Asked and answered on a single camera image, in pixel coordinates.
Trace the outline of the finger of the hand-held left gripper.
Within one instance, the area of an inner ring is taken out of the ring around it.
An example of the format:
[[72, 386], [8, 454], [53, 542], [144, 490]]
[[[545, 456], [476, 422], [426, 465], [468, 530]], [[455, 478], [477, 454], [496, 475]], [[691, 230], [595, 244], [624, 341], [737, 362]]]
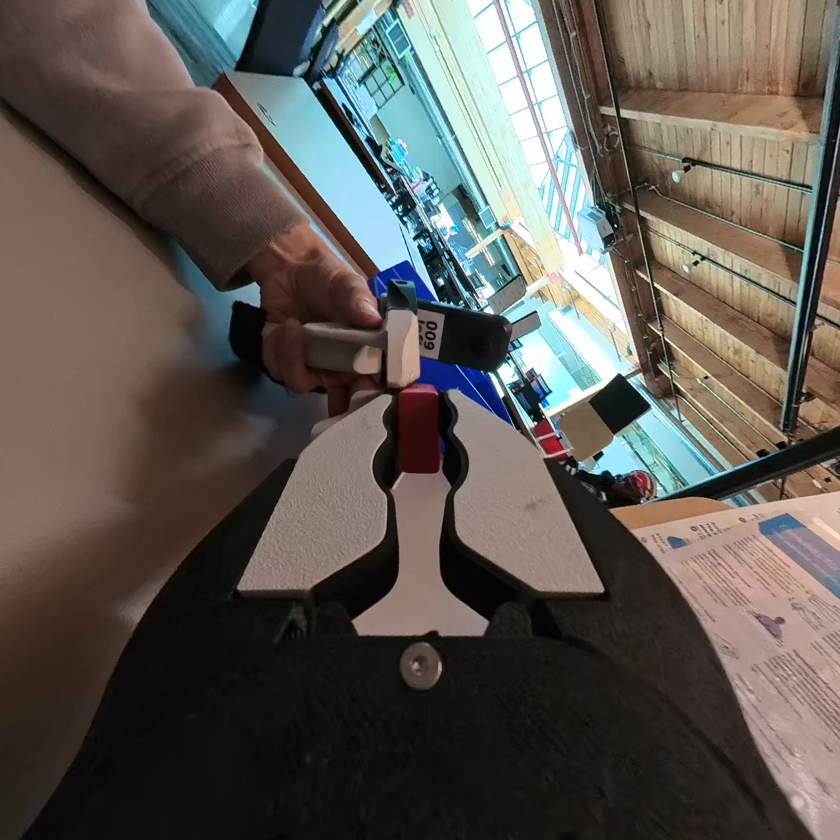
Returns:
[[388, 392], [359, 391], [342, 414], [315, 423], [310, 438], [385, 438], [385, 415], [393, 401]]
[[415, 384], [421, 374], [417, 314], [392, 309], [385, 317], [385, 387], [400, 391]]

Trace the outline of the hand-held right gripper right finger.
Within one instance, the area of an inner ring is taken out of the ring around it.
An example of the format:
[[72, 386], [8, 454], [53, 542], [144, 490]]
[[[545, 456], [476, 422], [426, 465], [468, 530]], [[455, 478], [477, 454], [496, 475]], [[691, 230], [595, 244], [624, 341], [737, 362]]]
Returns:
[[439, 567], [447, 589], [483, 617], [597, 599], [606, 588], [545, 459], [519, 431], [462, 392], [440, 396], [444, 505]]

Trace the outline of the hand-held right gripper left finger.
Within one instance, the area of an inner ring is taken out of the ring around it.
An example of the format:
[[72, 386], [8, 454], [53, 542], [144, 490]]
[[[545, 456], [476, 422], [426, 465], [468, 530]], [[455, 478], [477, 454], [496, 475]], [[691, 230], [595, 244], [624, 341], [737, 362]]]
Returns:
[[340, 604], [362, 614], [393, 588], [396, 399], [378, 395], [297, 459], [237, 583], [246, 598]]

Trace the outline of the red rectangular block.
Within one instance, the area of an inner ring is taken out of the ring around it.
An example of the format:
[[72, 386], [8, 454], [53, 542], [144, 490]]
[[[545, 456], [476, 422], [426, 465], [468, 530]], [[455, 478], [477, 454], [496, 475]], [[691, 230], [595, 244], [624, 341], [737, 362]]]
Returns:
[[402, 473], [433, 475], [440, 469], [439, 400], [434, 385], [414, 384], [397, 398], [397, 463]]

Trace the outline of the person's left hand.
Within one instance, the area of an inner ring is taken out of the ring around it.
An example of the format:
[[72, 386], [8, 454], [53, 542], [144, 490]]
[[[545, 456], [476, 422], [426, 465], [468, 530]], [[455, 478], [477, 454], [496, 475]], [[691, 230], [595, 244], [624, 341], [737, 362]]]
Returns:
[[355, 329], [382, 325], [377, 302], [366, 279], [336, 255], [308, 224], [295, 226], [272, 239], [245, 265], [259, 287], [260, 306], [274, 325], [262, 340], [262, 360], [270, 376], [297, 394], [322, 389], [328, 413], [345, 413], [351, 397], [372, 391], [369, 376], [322, 371], [306, 363], [310, 322], [330, 322]]

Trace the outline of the blue plastic bin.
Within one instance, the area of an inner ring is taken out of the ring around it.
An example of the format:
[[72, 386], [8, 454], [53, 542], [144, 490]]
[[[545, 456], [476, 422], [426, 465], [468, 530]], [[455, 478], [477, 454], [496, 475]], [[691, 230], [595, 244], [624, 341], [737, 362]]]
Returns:
[[[430, 286], [420, 277], [409, 261], [403, 261], [373, 275], [368, 280], [368, 287], [378, 298], [386, 293], [389, 280], [411, 281], [415, 287], [419, 309], [430, 310], [440, 304]], [[420, 371], [421, 374], [418, 379], [420, 383], [434, 385], [439, 392], [459, 390], [465, 393], [470, 400], [486, 408], [508, 425], [513, 425], [511, 416], [489, 373], [470, 369], [463, 365], [447, 364], [423, 354], [421, 355]]]

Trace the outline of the red plastic bin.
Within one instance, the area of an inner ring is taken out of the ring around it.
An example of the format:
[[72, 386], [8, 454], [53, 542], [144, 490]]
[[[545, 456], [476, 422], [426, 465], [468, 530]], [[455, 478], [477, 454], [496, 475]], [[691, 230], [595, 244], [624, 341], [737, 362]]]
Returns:
[[568, 442], [548, 418], [543, 418], [532, 428], [532, 435], [542, 449], [546, 459], [564, 462], [571, 458]]

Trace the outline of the black and cream board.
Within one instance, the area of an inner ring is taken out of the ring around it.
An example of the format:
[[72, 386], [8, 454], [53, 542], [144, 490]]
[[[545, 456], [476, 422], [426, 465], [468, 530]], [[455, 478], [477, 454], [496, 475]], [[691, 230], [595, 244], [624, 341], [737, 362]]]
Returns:
[[553, 422], [571, 456], [583, 461], [602, 452], [650, 407], [650, 401], [624, 375], [617, 374], [559, 406]]

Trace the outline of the white table with wooden edge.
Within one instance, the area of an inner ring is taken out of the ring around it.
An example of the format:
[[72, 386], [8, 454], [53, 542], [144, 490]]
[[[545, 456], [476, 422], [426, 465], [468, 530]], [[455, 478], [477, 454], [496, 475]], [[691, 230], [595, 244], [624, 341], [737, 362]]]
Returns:
[[254, 131], [270, 171], [353, 268], [372, 277], [408, 260], [429, 281], [412, 237], [304, 80], [231, 70], [214, 89]]

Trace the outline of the black metal pole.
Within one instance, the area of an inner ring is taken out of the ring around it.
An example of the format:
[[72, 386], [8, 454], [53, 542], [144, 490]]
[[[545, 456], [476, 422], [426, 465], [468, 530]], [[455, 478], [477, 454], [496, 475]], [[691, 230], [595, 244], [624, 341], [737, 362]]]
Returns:
[[839, 428], [822, 432], [799, 444], [776, 449], [744, 465], [662, 497], [662, 501], [702, 498], [722, 501], [743, 492], [786, 479], [839, 456]]

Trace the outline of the printed instruction sheet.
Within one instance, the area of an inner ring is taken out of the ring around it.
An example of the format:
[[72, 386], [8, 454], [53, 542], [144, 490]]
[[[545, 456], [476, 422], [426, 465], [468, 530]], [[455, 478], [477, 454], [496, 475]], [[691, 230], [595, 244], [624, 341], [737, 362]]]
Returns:
[[634, 532], [699, 617], [798, 816], [839, 838], [838, 493]]

